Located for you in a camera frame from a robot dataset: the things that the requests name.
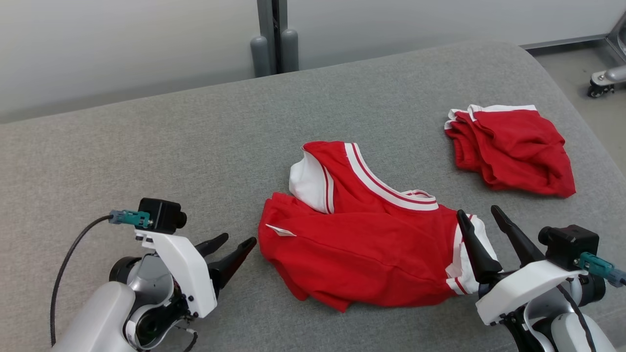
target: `red cloth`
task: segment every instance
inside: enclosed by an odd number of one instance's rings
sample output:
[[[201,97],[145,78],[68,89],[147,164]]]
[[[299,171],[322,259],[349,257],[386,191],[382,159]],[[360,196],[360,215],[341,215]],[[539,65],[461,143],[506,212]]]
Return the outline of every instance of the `red cloth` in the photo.
[[[445,132],[454,142],[456,166],[479,172],[493,190],[563,198],[576,192],[565,140],[532,105],[451,110]]]
[[[292,294],[344,312],[358,301],[424,306],[478,290],[456,212],[422,190],[398,192],[377,178],[355,143],[311,142],[274,193],[259,245]],[[495,257],[485,225],[476,235]]]

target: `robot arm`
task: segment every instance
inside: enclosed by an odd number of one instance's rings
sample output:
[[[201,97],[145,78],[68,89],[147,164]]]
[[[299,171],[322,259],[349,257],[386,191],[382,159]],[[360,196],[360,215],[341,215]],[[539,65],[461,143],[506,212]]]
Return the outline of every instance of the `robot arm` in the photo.
[[[144,198],[138,212],[111,214],[111,223],[135,225],[135,239],[153,252],[120,259],[110,281],[83,306],[53,351],[131,352],[158,346],[178,323],[188,325],[215,309],[219,291],[257,243],[251,237],[222,260],[207,264],[205,257],[228,234],[196,246],[173,235],[187,221],[180,204]],[[196,338],[194,332],[192,344]]]
[[[504,272],[476,238],[467,215],[462,210],[457,214],[480,284],[476,307],[483,322],[505,325],[521,352],[615,351],[595,321],[578,308],[603,298],[603,277],[611,278],[614,286],[622,285],[623,272],[612,264],[604,265],[603,271],[593,268],[594,263],[607,263],[595,257],[598,235],[575,225],[546,227],[539,236],[548,246],[544,255],[499,207],[492,206],[491,213],[520,259],[519,270]]]

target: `metal stand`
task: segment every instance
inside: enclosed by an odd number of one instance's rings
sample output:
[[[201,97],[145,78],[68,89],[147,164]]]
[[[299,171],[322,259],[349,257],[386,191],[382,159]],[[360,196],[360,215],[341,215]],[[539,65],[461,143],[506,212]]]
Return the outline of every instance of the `metal stand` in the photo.
[[[298,33],[287,26],[287,0],[257,0],[260,36],[252,39],[254,75],[299,70]]]
[[[605,40],[620,58],[626,61],[626,13]],[[609,92],[615,93],[615,84],[623,82],[626,82],[626,65],[595,72],[591,75],[589,81],[591,86],[587,90],[587,96],[598,98]]]

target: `gray fabric surface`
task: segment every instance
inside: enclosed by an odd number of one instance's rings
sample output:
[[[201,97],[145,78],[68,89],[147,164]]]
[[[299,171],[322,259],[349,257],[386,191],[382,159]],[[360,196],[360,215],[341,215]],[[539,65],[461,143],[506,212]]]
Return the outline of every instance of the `gray fabric surface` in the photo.
[[[492,192],[453,163],[450,108],[534,104],[565,137],[578,193],[569,199]],[[529,236],[576,223],[601,236],[600,255],[626,267],[626,182],[543,68],[503,43],[463,43],[128,101],[0,126],[0,349],[45,350],[51,289],[78,232],[142,197],[183,205],[192,242],[221,232],[215,257],[256,235],[267,197],[311,140],[357,142],[396,189],[423,189],[478,214],[503,266],[517,261],[490,216],[498,204]],[[62,333],[117,259],[143,251],[129,227],[101,224],[79,245],[59,292]],[[194,325],[194,351],[515,351],[502,326],[481,324],[475,296],[439,306],[351,306],[341,314],[296,300],[254,250]],[[624,292],[583,309],[626,344]],[[181,351],[172,333],[156,351]]]

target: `basketball jersey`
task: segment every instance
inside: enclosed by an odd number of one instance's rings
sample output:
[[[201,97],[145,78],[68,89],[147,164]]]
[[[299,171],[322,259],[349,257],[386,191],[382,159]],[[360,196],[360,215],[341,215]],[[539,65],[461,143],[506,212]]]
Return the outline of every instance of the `basketball jersey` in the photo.
[[[355,143],[310,142],[289,190],[265,203],[261,253],[291,293],[344,312],[352,302],[424,306],[478,290],[456,211],[377,178]],[[493,258],[485,226],[470,220]]]

